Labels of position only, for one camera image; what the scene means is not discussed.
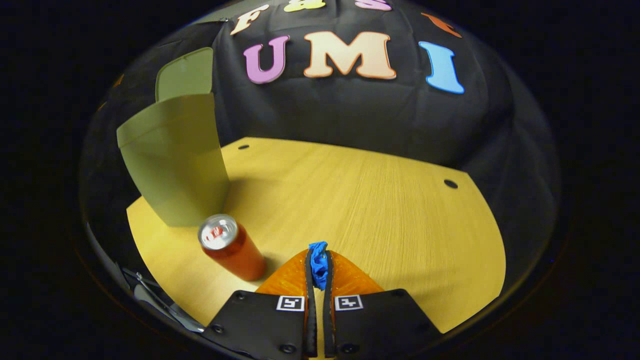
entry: screw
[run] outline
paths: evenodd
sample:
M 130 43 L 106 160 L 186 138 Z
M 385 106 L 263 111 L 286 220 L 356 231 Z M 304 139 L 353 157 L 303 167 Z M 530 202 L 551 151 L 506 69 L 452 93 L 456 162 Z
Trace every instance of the screw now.
M 345 354 L 353 354 L 355 352 L 358 352 L 358 350 L 360 350 L 360 347 L 355 344 L 344 344 L 340 348 L 340 350 L 342 350 L 342 352 Z
M 294 352 L 296 352 L 296 347 L 290 344 L 283 344 L 280 346 L 280 351 L 285 354 L 293 354 Z

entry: pink letter u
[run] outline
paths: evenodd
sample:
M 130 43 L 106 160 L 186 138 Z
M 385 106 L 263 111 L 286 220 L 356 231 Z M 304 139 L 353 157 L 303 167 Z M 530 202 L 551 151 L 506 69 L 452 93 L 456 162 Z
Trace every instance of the pink letter u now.
M 277 37 L 269 41 L 273 47 L 273 66 L 269 70 L 260 69 L 260 50 L 262 44 L 251 46 L 244 51 L 246 58 L 246 74 L 252 83 L 270 83 L 282 75 L 284 71 L 284 45 L 289 41 L 289 36 Z

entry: blue letter i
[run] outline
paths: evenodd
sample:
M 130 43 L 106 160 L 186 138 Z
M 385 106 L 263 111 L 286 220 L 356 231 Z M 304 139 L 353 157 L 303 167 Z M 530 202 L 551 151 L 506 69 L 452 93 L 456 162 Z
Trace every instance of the blue letter i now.
M 431 75 L 427 76 L 427 84 L 455 94 L 463 94 L 465 88 L 458 82 L 451 59 L 455 55 L 453 51 L 426 41 L 421 41 L 418 45 L 427 51 L 431 62 Z

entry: yellow letter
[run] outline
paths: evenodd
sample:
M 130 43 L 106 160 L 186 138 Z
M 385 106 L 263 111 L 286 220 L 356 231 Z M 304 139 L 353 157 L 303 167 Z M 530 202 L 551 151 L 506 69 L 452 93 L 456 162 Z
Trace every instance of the yellow letter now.
M 322 0 L 291 0 L 289 1 L 289 5 L 284 7 L 284 11 L 288 13 L 297 12 L 298 10 L 302 9 L 321 8 L 324 5 L 326 4 L 323 3 Z
M 331 56 L 342 75 L 349 74 L 358 57 L 362 57 L 362 64 L 356 69 L 359 75 L 395 79 L 396 72 L 391 69 L 387 55 L 387 41 L 390 39 L 387 34 L 364 31 L 347 45 L 331 31 L 307 34 L 305 40 L 311 42 L 311 64 L 305 69 L 305 76 L 323 78 L 331 75 L 333 69 L 326 64 L 327 56 Z
M 251 10 L 250 12 L 244 15 L 240 15 L 238 17 L 238 23 L 236 24 L 236 28 L 233 29 L 233 31 L 231 31 L 230 35 L 237 34 L 240 31 L 248 28 L 249 25 L 251 25 L 249 24 L 249 21 L 254 21 L 255 19 L 258 19 L 258 16 L 260 16 L 260 12 L 267 10 L 268 8 L 269 8 L 269 4 L 265 4 L 255 10 Z

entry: blue tape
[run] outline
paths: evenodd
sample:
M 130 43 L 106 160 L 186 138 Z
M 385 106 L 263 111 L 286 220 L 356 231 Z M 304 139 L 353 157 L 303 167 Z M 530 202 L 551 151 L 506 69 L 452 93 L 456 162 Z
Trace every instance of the blue tape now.
M 326 241 L 309 244 L 309 251 L 311 251 L 311 274 L 314 280 L 314 286 L 320 290 L 326 288 L 326 277 L 329 270 L 326 255 L 324 254 L 326 246 Z

